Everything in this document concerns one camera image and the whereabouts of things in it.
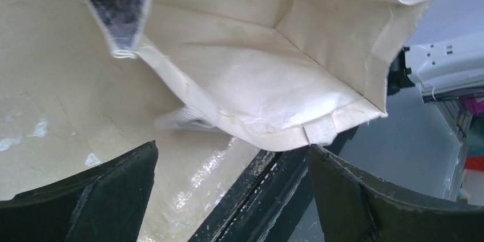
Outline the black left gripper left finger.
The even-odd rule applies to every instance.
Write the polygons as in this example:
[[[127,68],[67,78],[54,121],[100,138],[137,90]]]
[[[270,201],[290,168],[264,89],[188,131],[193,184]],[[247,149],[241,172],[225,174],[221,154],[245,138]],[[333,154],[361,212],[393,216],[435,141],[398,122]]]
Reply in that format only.
[[[2,201],[1,240],[137,241],[157,161],[155,142],[147,142]]]

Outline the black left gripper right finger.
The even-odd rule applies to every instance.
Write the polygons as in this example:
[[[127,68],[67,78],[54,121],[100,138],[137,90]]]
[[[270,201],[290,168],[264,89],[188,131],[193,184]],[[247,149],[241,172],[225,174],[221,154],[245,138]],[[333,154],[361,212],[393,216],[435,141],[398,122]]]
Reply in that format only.
[[[325,241],[482,241],[483,207],[427,196],[312,145],[308,172]]]

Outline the beige canvas tote bag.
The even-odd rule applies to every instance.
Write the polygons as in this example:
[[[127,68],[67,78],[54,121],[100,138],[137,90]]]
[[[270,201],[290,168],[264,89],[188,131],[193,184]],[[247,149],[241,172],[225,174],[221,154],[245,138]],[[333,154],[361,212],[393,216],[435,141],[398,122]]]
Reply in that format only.
[[[116,58],[183,102],[159,129],[267,151],[330,145],[387,116],[390,65],[432,0],[86,0]]]

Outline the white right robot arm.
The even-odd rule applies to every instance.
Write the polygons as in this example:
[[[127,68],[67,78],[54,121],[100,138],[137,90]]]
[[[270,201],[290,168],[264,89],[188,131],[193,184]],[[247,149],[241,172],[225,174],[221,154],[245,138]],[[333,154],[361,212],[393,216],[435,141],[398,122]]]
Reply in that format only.
[[[404,46],[390,65],[387,95],[419,88],[422,100],[483,98],[483,33]]]

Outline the black mounting rail base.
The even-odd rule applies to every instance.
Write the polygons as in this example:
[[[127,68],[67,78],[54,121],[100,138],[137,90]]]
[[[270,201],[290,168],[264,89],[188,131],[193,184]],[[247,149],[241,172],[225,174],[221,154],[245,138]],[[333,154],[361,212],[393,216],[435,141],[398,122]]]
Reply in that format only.
[[[314,199],[309,147],[261,150],[190,241],[287,241]]]

